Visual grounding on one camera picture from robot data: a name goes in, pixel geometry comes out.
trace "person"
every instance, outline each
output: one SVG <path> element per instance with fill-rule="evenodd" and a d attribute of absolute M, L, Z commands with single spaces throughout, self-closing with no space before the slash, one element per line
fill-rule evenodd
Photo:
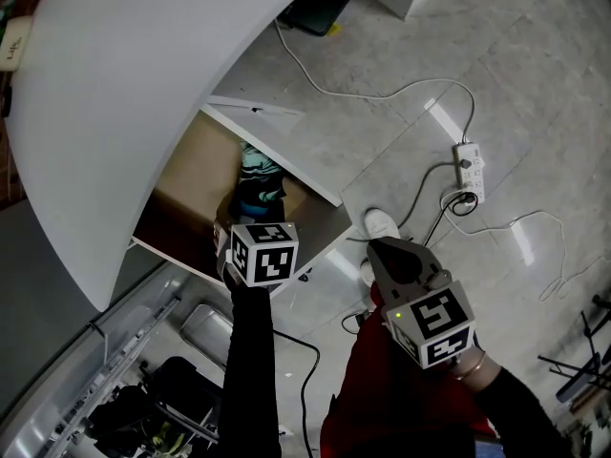
<path fill-rule="evenodd" d="M 371 238 L 399 237 L 382 211 L 366 216 Z M 368 275 L 368 267 L 362 267 Z M 422 370 L 383 326 L 382 298 L 357 335 L 337 398 L 321 430 L 322 458 L 373 456 L 572 456 L 535 395 L 479 347 L 455 366 Z M 234 327 L 222 394 L 221 456 L 282 455 L 270 300 L 264 288 L 228 283 Z"/>

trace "drawer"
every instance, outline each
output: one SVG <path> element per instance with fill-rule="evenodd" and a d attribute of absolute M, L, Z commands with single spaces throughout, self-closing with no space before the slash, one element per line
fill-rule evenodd
<path fill-rule="evenodd" d="M 295 274 L 276 295 L 352 231 L 352 223 L 324 169 L 307 161 L 287 138 L 302 114 L 224 97 L 196 115 L 165 164 L 133 239 L 159 256 L 218 285 L 214 220 L 226 210 L 242 164 L 240 143 L 253 145 L 286 171 L 286 221 L 299 236 Z"/>

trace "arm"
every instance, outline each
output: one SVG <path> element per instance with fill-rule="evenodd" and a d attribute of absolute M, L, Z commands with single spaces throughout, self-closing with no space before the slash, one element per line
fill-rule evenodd
<path fill-rule="evenodd" d="M 495 425 L 506 456 L 573 456 L 526 385 L 476 347 L 463 355 L 454 374 L 467 375 L 461 382 Z"/>
<path fill-rule="evenodd" d="M 222 391 L 221 456 L 279 457 L 274 336 L 269 293 L 232 290 L 234 326 Z"/>

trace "black cable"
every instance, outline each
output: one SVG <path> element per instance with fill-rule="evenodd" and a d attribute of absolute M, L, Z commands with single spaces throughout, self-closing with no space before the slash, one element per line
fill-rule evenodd
<path fill-rule="evenodd" d="M 418 203 L 418 200 L 420 199 L 420 195 L 422 194 L 422 189 L 424 188 L 424 184 L 426 183 L 427 179 L 429 178 L 429 175 L 433 171 L 435 171 L 437 168 L 441 168 L 442 166 L 454 166 L 454 163 L 450 163 L 450 162 L 435 163 L 433 164 L 431 168 L 427 170 L 427 173 L 425 173 L 424 176 L 422 177 L 422 181 L 420 182 L 420 187 L 418 188 L 418 192 L 416 193 L 416 196 L 413 198 L 413 202 L 411 203 L 411 208 L 409 212 L 403 218 L 403 220 L 401 220 L 401 222 L 399 222 L 399 224 L 397 225 L 399 229 L 401 229 L 406 224 L 406 222 L 410 219 L 411 214 L 413 214 L 413 211 L 416 208 L 416 204 Z M 352 240 L 354 242 L 369 242 L 369 239 L 347 238 L 347 240 Z"/>
<path fill-rule="evenodd" d="M 348 314 L 347 316 L 345 316 L 345 317 L 342 319 L 342 328 L 343 328 L 343 329 L 344 329 L 344 330 L 345 330 L 347 333 L 349 333 L 349 334 L 354 334 L 354 335 L 358 334 L 358 333 L 359 333 L 358 331 L 350 331 L 350 330 L 349 330 L 349 329 L 348 329 L 348 328 L 347 328 L 347 327 L 344 325 L 344 323 L 345 323 L 345 322 L 346 322 L 348 319 L 350 319 L 351 317 L 356 317 L 356 316 L 358 316 L 359 314 L 362 314 L 362 313 L 363 313 L 362 311 L 361 311 L 361 312 L 353 312 L 352 314 Z"/>
<path fill-rule="evenodd" d="M 314 455 L 312 455 L 312 450 L 309 447 L 309 441 L 307 440 L 307 427 L 306 427 L 306 416 L 307 416 L 307 409 L 306 409 L 306 385 L 307 382 L 309 381 L 310 377 L 312 376 L 312 374 L 314 373 L 314 371 L 316 371 L 316 368 L 318 367 L 318 363 L 321 361 L 321 352 L 319 351 L 319 349 L 309 343 L 305 343 L 303 341 L 299 341 L 296 338 L 293 338 L 292 336 L 289 336 L 288 334 L 285 334 L 284 332 L 280 332 L 277 331 L 276 329 L 274 329 L 274 334 L 277 334 L 278 336 L 281 336 L 285 339 L 288 339 L 289 341 L 292 341 L 294 343 L 300 344 L 301 346 L 305 346 L 308 347 L 312 350 L 314 350 L 316 352 L 316 363 L 314 364 L 314 366 L 312 367 L 311 370 L 309 370 L 309 373 L 307 374 L 307 376 L 305 377 L 304 380 L 304 384 L 302 385 L 302 392 L 301 392 L 301 396 L 302 396 L 302 430 L 304 432 L 304 442 L 305 442 L 305 448 L 307 449 L 307 456 L 309 458 L 313 458 Z"/>
<path fill-rule="evenodd" d="M 471 202 L 474 203 L 473 209 L 467 212 L 462 212 L 462 213 L 457 213 L 455 211 L 456 205 L 471 203 Z M 429 232 L 429 235 L 427 236 L 426 240 L 423 242 L 422 245 L 424 247 L 427 247 L 427 244 L 429 244 L 429 241 L 432 238 L 432 234 L 435 232 L 435 229 L 439 225 L 439 222 L 441 221 L 441 219 L 443 219 L 443 215 L 446 213 L 448 209 L 450 209 L 455 216 L 464 218 L 468 216 L 470 213 L 472 213 L 477 208 L 477 204 L 478 204 L 477 195 L 472 192 L 463 192 L 462 194 L 456 195 L 456 197 L 452 198 L 452 200 L 450 200 L 448 203 L 446 203 L 443 206 L 443 209 L 441 209 L 439 216 L 437 216 L 437 220 L 435 221 L 435 224 L 432 226 L 432 229 Z"/>

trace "wrist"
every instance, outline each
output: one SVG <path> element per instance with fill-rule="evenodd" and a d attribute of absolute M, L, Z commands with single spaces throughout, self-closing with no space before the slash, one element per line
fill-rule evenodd
<path fill-rule="evenodd" d="M 496 379 L 501 369 L 484 351 L 472 347 L 462 353 L 453 374 L 469 390 L 479 392 Z"/>

